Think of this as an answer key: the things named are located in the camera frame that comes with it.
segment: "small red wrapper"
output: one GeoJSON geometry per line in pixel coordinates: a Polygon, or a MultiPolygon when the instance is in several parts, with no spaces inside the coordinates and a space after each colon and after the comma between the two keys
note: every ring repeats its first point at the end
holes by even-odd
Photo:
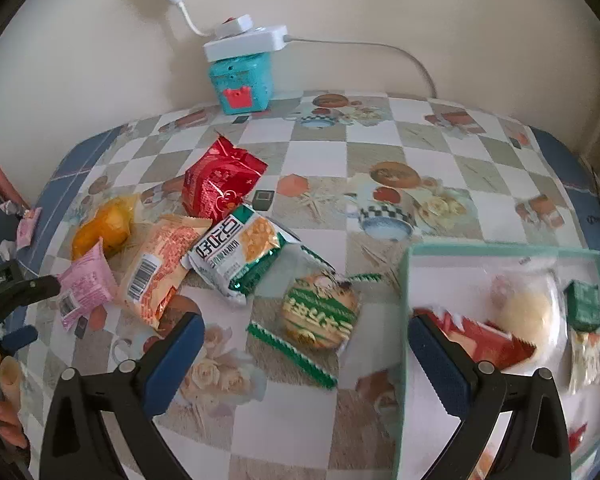
{"type": "Polygon", "coordinates": [[[448,310],[416,308],[413,313],[427,314],[449,341],[459,343],[476,363],[490,361],[498,370],[529,359],[536,351],[531,343],[448,310]]]}
{"type": "Polygon", "coordinates": [[[267,170],[247,150],[223,136],[184,175],[182,205],[190,216],[221,221],[242,202],[267,170]]]}

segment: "orange snack package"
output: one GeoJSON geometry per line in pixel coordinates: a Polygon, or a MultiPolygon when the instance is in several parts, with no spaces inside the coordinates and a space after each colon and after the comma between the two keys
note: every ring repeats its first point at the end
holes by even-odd
{"type": "Polygon", "coordinates": [[[210,227],[207,218],[161,216],[126,269],[116,303],[157,330],[165,307],[188,272],[180,259],[210,227]]]}
{"type": "Polygon", "coordinates": [[[71,246],[71,259],[84,256],[102,238],[104,255],[110,258],[116,254],[129,238],[131,221],[138,195],[112,198],[103,204],[93,220],[81,226],[74,236],[71,246]]]}

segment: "finger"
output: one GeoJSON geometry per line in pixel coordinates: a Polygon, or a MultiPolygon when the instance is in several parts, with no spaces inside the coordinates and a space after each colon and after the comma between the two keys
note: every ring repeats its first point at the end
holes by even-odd
{"type": "Polygon", "coordinates": [[[5,401],[0,402],[0,421],[20,427],[20,420],[18,419],[16,410],[13,409],[10,403],[5,401]]]}
{"type": "Polygon", "coordinates": [[[9,444],[21,447],[22,449],[27,449],[27,446],[29,445],[22,430],[20,428],[15,428],[14,426],[1,426],[0,436],[9,444]]]}

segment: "teal container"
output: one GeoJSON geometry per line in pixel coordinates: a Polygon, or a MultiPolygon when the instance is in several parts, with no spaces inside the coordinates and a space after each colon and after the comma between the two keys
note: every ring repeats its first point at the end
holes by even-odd
{"type": "Polygon", "coordinates": [[[273,93],[269,52],[231,57],[209,67],[225,115],[261,112],[269,106],[273,93]]]}

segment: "pink snack package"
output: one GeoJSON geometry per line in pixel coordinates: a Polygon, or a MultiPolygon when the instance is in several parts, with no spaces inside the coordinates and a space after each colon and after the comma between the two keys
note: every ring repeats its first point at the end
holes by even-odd
{"type": "Polygon", "coordinates": [[[20,250],[24,247],[29,247],[31,245],[31,239],[33,238],[33,231],[36,228],[36,224],[38,223],[38,218],[40,217],[40,212],[42,211],[41,207],[37,207],[35,209],[30,209],[24,216],[20,223],[18,224],[18,232],[16,238],[16,248],[20,250]]]}
{"type": "Polygon", "coordinates": [[[102,249],[102,238],[83,257],[58,276],[60,294],[58,307],[62,326],[69,330],[80,317],[87,316],[97,306],[113,299],[118,290],[102,249]]]}

